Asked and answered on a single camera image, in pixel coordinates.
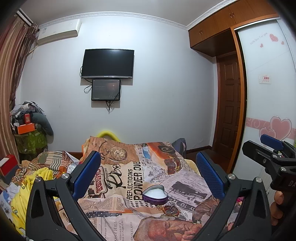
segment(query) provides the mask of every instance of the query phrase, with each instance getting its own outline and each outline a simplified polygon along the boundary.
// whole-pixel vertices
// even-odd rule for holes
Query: black television screen
[[[93,80],[91,100],[120,100],[120,80]]]
[[[86,49],[82,78],[132,78],[134,50]]]

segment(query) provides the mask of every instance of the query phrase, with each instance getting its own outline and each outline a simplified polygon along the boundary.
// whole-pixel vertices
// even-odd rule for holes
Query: white air conditioner
[[[40,29],[37,43],[39,45],[49,42],[77,37],[81,26],[80,19],[56,23]]]

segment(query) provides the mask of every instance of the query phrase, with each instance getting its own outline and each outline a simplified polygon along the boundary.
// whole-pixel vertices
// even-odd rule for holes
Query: bed
[[[78,203],[107,241],[191,240],[219,204],[195,163],[184,159],[170,143],[131,145],[90,137],[83,144],[80,160],[65,151],[49,151],[32,162],[23,161],[10,186],[0,195],[7,217],[14,221],[10,203],[27,175],[47,167],[52,170],[53,178],[59,178],[71,172],[93,150],[101,154],[101,166]],[[176,207],[178,216],[168,216],[162,209],[142,200],[143,191],[156,184],[164,186],[169,194],[165,205]],[[58,198],[55,203],[66,229],[75,233]],[[225,231],[231,228],[239,207],[237,203]]]

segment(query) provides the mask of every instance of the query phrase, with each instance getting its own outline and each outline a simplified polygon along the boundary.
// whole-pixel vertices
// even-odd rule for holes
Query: pink stripe
[[[269,121],[258,120],[258,119],[248,118],[248,117],[246,118],[246,126],[254,129],[258,129],[258,130],[260,130],[262,127],[266,127],[267,130],[270,130]],[[296,129],[292,128],[287,138],[295,140],[295,137],[296,137]]]

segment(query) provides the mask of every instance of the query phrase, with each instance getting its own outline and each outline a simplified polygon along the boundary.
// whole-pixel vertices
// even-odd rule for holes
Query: blue gripper pad
[[[260,137],[260,141],[262,144],[267,145],[277,151],[283,150],[283,148],[284,148],[284,146],[280,140],[270,137],[266,134],[263,134]]]
[[[72,196],[73,196],[73,199],[76,201],[79,198],[82,198],[85,196],[85,193],[89,187],[89,184],[93,180],[96,172],[98,171],[101,165],[100,153],[95,151],[93,152],[94,153],[91,152],[90,155],[87,157],[87,158],[90,158],[90,160],[89,161],[87,159],[85,160],[85,161],[88,161],[88,163],[83,168],[82,172],[74,182],[74,192]]]
[[[199,152],[196,155],[196,165],[198,170],[200,171],[200,174],[202,175],[207,185],[209,186],[209,189],[211,190],[213,196],[222,201],[225,197],[225,193],[224,193],[225,183],[223,183],[223,181],[221,180],[217,172],[214,170],[213,166],[215,167],[218,166],[220,168],[219,170],[220,172],[222,168],[219,165],[214,164],[213,161],[208,156],[206,158],[202,152]]]

